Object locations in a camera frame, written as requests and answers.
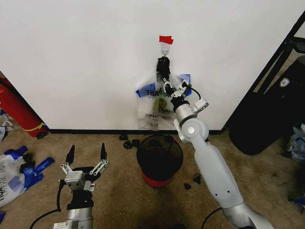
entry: red tape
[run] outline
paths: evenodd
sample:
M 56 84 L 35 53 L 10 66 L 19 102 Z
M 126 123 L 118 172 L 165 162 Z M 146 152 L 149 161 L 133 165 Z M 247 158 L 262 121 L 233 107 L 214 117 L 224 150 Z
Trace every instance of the red tape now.
M 167 44 L 172 44 L 173 39 L 172 36 L 159 36 L 159 42 L 167 43 Z

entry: white wall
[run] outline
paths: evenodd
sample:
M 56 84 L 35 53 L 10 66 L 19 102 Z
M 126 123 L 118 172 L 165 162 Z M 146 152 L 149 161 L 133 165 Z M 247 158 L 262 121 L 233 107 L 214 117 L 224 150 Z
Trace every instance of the white wall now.
M 305 9 L 304 0 L 0 0 L 0 70 L 53 129 L 137 129 L 137 82 L 172 35 L 223 127 Z

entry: cord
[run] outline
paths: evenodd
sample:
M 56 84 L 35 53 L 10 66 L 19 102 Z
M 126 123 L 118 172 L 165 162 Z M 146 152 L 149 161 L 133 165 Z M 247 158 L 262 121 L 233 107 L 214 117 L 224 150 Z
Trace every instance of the cord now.
M 34 220 L 34 222 L 32 222 L 31 226 L 30 226 L 30 229 L 32 229 L 35 225 L 35 223 L 37 223 L 39 220 L 41 220 L 43 217 L 45 216 L 48 216 L 54 212 L 61 212 L 61 203 L 60 203 L 60 197 L 61 197 L 61 190 L 63 188 L 63 186 L 65 185 L 66 183 L 64 182 L 64 180 L 60 180 L 60 183 L 59 183 L 59 187 L 58 187 L 58 192 L 57 192 L 57 197 L 56 197 L 56 205 L 57 205 L 57 208 L 52 210 L 52 211 L 49 211 L 41 216 L 39 216 L 37 219 Z
M 199 94 L 199 92 L 198 92 L 198 91 L 196 91 L 195 89 L 193 89 L 192 87 L 191 87 L 191 89 L 192 89 L 194 92 L 196 92 L 196 93 L 197 93 L 197 95 L 199 96 L 199 100 L 201 100 L 201 95 Z
M 207 217 L 205 217 L 205 219 L 204 219 L 204 221 L 203 221 L 203 223 L 202 223 L 202 225 L 201 225 L 201 229 L 204 228 L 204 225 L 205 225 L 205 223 L 208 221 L 208 219 L 209 219 L 214 213 L 216 213 L 216 212 L 219 211 L 219 210 L 221 210 L 221 208 L 215 209 L 215 210 L 212 211 Z

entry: black mesh trash can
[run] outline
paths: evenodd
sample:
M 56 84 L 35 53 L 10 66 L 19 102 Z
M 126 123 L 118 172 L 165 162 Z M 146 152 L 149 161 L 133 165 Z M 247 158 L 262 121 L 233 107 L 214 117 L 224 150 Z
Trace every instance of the black mesh trash can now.
M 164 187 L 180 169 L 183 152 L 171 136 L 153 135 L 139 145 L 137 160 L 146 183 L 152 187 Z

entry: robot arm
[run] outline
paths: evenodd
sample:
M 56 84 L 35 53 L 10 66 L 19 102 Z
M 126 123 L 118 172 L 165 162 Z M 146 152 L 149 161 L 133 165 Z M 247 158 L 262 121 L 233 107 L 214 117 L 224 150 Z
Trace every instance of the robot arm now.
M 64 183 L 69 186 L 73 194 L 72 201 L 68 204 L 68 216 L 65 222 L 55 223 L 53 229 L 93 229 L 92 208 L 94 202 L 92 193 L 95 188 L 93 183 L 109 165 L 104 143 L 101 149 L 101 161 L 95 167 L 80 167 L 72 169 L 74 160 L 74 145 L 67 154 L 66 163 L 61 169 L 66 175 Z
M 238 228 L 273 229 L 272 225 L 259 213 L 245 203 L 237 183 L 217 147 L 205 142 L 209 135 L 207 124 L 197 118 L 197 114 L 208 106 L 200 99 L 192 108 L 184 100 L 191 88 L 189 82 L 183 81 L 178 90 L 169 81 L 169 59 L 159 58 L 157 72 L 164 81 L 164 92 L 172 97 L 177 118 L 174 125 L 184 143 L 191 142 L 195 148 L 195 161 L 208 186 L 211 195 L 222 208 L 225 217 Z

